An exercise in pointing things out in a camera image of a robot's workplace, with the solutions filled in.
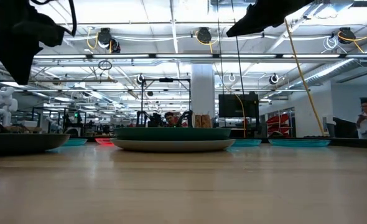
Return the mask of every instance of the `red tray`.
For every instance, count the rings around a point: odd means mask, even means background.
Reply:
[[[95,141],[102,146],[113,146],[114,144],[108,138],[97,138]]]

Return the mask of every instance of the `dark green plate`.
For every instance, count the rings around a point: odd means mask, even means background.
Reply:
[[[137,141],[227,140],[230,129],[221,128],[116,128],[117,139]]]

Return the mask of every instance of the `table surface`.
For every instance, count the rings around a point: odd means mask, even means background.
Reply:
[[[0,223],[367,223],[367,149],[0,157]]]

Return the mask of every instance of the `ceiling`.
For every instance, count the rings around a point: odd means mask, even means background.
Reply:
[[[79,0],[75,1],[75,9],[78,19],[78,32],[75,37],[66,34],[61,46],[54,48],[45,47],[41,55],[71,55],[71,54],[107,54],[107,49],[92,49],[96,33],[103,27],[111,28],[113,37],[118,40],[122,54],[291,54],[292,49],[287,38],[286,27],[267,28],[264,37],[261,34],[247,35],[236,38],[227,38],[226,31],[234,21],[242,18],[246,13],[247,4],[237,4],[234,12],[231,6],[222,6],[220,13],[216,12],[215,6],[209,6],[208,1],[199,0]],[[44,6],[35,6],[39,12],[50,16],[57,24],[72,28],[72,18],[67,0],[51,2]],[[357,38],[367,36],[367,7],[351,7],[340,12],[327,7],[323,11],[302,20],[303,13],[308,6],[289,15],[287,20],[293,30],[294,45],[299,54],[331,54],[351,52],[356,49],[354,44],[332,44],[328,49],[326,41],[332,33],[337,33],[341,27],[350,27]],[[209,45],[199,44],[193,34],[199,27],[208,27],[213,42]],[[367,39],[358,42],[361,46],[367,43]],[[142,74],[146,78],[190,78],[192,64],[199,63],[194,60],[113,60],[116,65],[109,72],[104,72],[102,82],[89,82],[101,78],[101,70],[97,70],[97,63],[75,63],[72,60],[35,60],[32,68],[32,79],[37,80],[29,86],[18,88],[33,90],[71,90],[74,86],[89,90],[117,89],[120,92],[99,92],[96,96],[86,96],[81,92],[68,91],[65,93],[42,92],[35,96],[48,100],[51,103],[70,103],[56,100],[54,97],[72,99],[75,103],[110,103],[109,106],[97,105],[98,110],[118,110],[124,113],[133,113],[140,108],[138,92],[128,92],[139,88],[136,83],[137,76]],[[224,83],[228,88],[240,88],[239,76],[243,76],[245,89],[258,89],[268,86],[268,78],[276,73],[281,77],[287,77],[281,82],[290,82],[298,78],[297,65],[293,60],[249,60],[241,61],[241,70],[238,61],[215,60],[208,62],[214,64],[215,82],[221,82],[220,75],[225,74]],[[309,72],[323,62],[320,60],[308,60],[301,63],[304,72]],[[235,81],[231,82],[229,76],[233,75]],[[342,74],[339,80],[348,76]],[[83,80],[86,82],[71,82],[54,85],[53,79]],[[11,80],[7,72],[0,64],[0,79]],[[359,79],[351,80],[350,83],[358,82]],[[149,111],[156,110],[152,104],[157,104],[165,110],[174,109],[185,111],[188,93],[180,83],[154,83],[156,89],[179,89],[176,92],[155,92],[154,96],[147,100]]]

